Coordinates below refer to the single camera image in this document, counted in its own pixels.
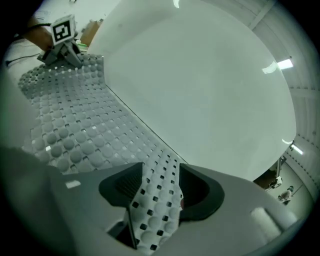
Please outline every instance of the cable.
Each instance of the cable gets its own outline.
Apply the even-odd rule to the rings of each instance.
[[[27,27],[25,30],[23,30],[22,32],[18,33],[19,35],[13,38],[13,42],[16,40],[20,40],[22,39],[22,35],[24,35],[25,33],[28,33],[29,31],[39,28],[39,27],[50,27],[51,23],[39,23],[30,27]]]
[[[8,67],[11,62],[14,62],[14,61],[17,61],[17,60],[20,60],[20,59],[23,59],[23,58],[34,57],[34,56],[39,55],[39,54],[40,54],[40,53],[37,53],[37,54],[34,54],[34,55],[30,55],[30,56],[23,56],[23,57],[15,58],[15,59],[12,59],[12,60],[6,60],[6,61],[5,61],[5,65]]]

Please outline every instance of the dimpled gray sheet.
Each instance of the dimpled gray sheet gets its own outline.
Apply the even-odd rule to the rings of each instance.
[[[29,151],[65,175],[144,162],[130,209],[138,250],[150,255],[178,228],[183,161],[114,97],[103,56],[80,58],[79,69],[61,61],[21,76],[18,86],[36,110]]]

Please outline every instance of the textured mat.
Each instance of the textured mat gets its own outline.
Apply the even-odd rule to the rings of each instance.
[[[150,255],[178,228],[182,160],[113,96],[103,57],[80,57],[80,69],[56,62],[20,78],[18,86],[36,109],[25,148],[65,175],[144,162],[131,217],[138,250]]]

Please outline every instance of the ceiling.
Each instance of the ceiling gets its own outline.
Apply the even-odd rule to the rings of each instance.
[[[276,0],[205,2],[248,26],[277,62],[292,57],[293,67],[282,72],[294,105],[297,130],[294,141],[303,155],[290,149],[284,155],[316,200],[320,189],[320,59],[316,47],[297,20]]]

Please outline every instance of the perforated sheet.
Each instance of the perforated sheet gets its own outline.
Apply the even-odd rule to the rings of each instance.
[[[130,207],[138,250],[150,255],[178,228],[183,161],[113,96],[103,57],[80,58],[80,69],[56,62],[22,75],[18,85],[36,109],[25,147],[65,175],[144,162]]]

